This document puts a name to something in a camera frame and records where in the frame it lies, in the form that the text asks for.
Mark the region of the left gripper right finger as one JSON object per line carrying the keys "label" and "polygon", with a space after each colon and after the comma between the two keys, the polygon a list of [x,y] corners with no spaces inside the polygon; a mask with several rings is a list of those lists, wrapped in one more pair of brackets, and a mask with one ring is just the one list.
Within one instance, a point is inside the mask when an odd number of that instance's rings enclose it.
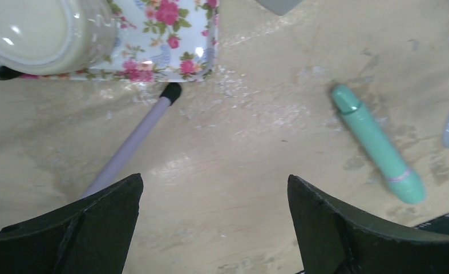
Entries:
{"label": "left gripper right finger", "polygon": [[304,273],[449,273],[449,235],[382,219],[295,175],[287,194]]}

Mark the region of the beige mug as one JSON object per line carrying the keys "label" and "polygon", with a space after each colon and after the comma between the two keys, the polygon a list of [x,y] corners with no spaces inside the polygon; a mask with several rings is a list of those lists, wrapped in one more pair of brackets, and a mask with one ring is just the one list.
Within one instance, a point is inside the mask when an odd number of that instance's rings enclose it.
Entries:
{"label": "beige mug", "polygon": [[118,24],[107,1],[0,1],[0,66],[74,72],[108,57]]}

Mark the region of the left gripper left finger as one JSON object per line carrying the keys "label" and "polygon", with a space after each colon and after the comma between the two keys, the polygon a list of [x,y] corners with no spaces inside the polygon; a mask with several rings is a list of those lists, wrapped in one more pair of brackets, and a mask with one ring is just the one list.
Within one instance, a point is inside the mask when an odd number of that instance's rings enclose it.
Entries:
{"label": "left gripper left finger", "polygon": [[140,174],[0,230],[0,273],[122,273],[143,193]]}

